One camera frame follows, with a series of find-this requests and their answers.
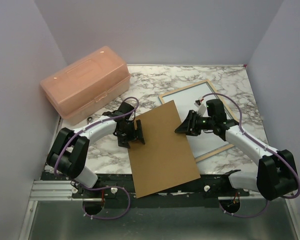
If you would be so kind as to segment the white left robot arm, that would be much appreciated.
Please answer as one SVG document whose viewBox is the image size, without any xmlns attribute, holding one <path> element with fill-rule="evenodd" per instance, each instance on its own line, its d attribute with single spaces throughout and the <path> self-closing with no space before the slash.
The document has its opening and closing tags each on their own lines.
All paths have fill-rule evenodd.
<svg viewBox="0 0 300 240">
<path fill-rule="evenodd" d="M 137 108 L 123 101 L 117 110 L 104 112 L 97 121 L 73 130 L 62 128 L 47 155 L 46 164 L 56 175 L 60 173 L 83 185 L 89 197 L 97 197 L 101 191 L 98 176 L 86 167 L 89 146 L 107 135 L 117 137 L 117 144 L 122 148 L 130 149 L 133 141 L 144 145 L 141 121 L 130 119 Z"/>
</svg>

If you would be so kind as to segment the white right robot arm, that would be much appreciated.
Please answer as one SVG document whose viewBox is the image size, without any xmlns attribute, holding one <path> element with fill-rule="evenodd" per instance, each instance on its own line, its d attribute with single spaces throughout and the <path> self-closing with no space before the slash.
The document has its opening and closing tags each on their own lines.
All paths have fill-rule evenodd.
<svg viewBox="0 0 300 240">
<path fill-rule="evenodd" d="M 228 142 L 256 165 L 257 172 L 244 173 L 234 170 L 228 173 L 228 179 L 220 183 L 220 191 L 231 196 L 238 189 L 259 192 L 266 200 L 288 197 L 288 194 L 300 189 L 293 154 L 288 150 L 277 150 L 246 132 L 235 119 L 228 119 L 224 104 L 220 99 L 211 99 L 202 103 L 195 101 L 198 110 L 190 110 L 179 127 L 177 134 L 199 136 L 203 131 L 213 134 Z"/>
</svg>

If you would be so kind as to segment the brown cardboard backing board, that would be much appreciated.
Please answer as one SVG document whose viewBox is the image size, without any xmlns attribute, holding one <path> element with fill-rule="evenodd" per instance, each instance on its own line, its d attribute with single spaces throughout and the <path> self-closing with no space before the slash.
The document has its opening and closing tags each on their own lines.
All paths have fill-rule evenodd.
<svg viewBox="0 0 300 240">
<path fill-rule="evenodd" d="M 174 101 L 136 117 L 145 143 L 133 141 L 128 150 L 134 189 L 142 198 L 200 178 L 184 134 L 175 133 L 181 119 Z"/>
</svg>

